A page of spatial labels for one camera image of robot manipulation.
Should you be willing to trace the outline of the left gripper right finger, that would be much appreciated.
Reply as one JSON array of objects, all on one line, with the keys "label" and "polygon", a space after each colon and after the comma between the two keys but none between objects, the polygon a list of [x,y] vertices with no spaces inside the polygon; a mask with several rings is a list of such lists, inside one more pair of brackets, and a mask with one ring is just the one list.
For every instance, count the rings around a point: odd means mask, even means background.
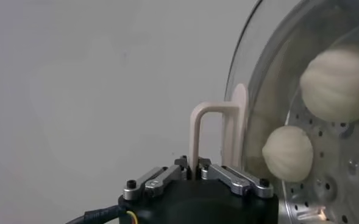
[{"label": "left gripper right finger", "polygon": [[199,168],[203,180],[218,180],[235,195],[245,196],[251,192],[260,198],[272,198],[274,196],[274,187],[268,179],[257,178],[229,166],[212,164],[209,159],[201,157],[199,157]]}]

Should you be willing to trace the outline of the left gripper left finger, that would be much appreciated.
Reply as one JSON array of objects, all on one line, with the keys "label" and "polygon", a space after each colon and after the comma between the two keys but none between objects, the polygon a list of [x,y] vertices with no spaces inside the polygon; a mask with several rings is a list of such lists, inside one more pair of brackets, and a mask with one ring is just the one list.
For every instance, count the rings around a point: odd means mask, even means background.
[{"label": "left gripper left finger", "polygon": [[172,181],[186,180],[187,168],[187,156],[182,155],[169,167],[155,167],[136,180],[128,180],[123,189],[123,199],[138,200],[144,193],[157,197]]}]

